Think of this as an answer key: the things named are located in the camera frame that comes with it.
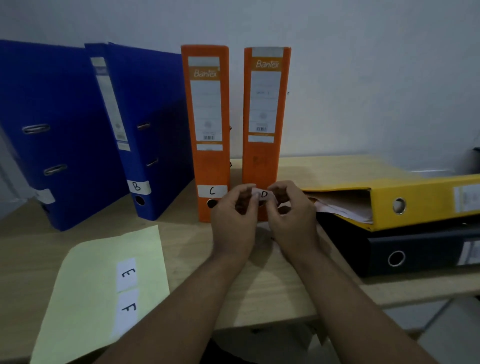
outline hand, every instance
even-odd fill
[[[287,206],[277,209],[272,199],[266,204],[268,224],[285,256],[294,263],[317,252],[320,245],[313,203],[292,181],[275,182],[268,190],[274,193],[279,203],[290,201],[291,204],[290,209]]]
[[[242,264],[252,252],[257,227],[258,196],[255,184],[234,187],[212,209],[212,256],[230,257]]]

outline person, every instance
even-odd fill
[[[213,249],[162,303],[95,361],[96,364],[199,363],[222,302],[255,242],[258,196],[254,184],[233,188],[212,209]],[[320,248],[316,210],[292,182],[268,188],[273,238],[305,285],[343,364],[436,363]]]

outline orange binder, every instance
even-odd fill
[[[266,189],[276,181],[291,48],[245,49],[243,183]],[[267,219],[265,207],[259,220]]]
[[[210,209],[230,187],[228,47],[184,45],[181,55],[198,219],[210,222]]]

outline wooden desk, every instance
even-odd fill
[[[241,180],[241,160],[232,160],[232,163],[232,185],[235,185]],[[307,187],[405,177],[405,173],[392,167],[379,167],[377,161],[365,156],[281,158],[278,179],[292,179],[299,186]],[[65,232],[50,227],[35,201],[0,221],[0,361],[31,354],[59,267],[68,251],[78,243],[158,225],[170,289],[180,285],[207,258],[211,249],[210,225],[197,221],[195,194],[192,182],[154,222],[137,217],[130,196]],[[228,292],[216,328],[315,316],[293,268],[269,239],[262,238],[265,237],[262,231],[257,235],[258,247]],[[362,282],[334,247],[331,256],[382,307],[480,293],[480,268],[477,267]]]

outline light green paper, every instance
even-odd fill
[[[81,243],[60,267],[31,364],[64,364],[117,339],[117,263],[129,258],[136,260],[138,320],[168,296],[157,226]]]

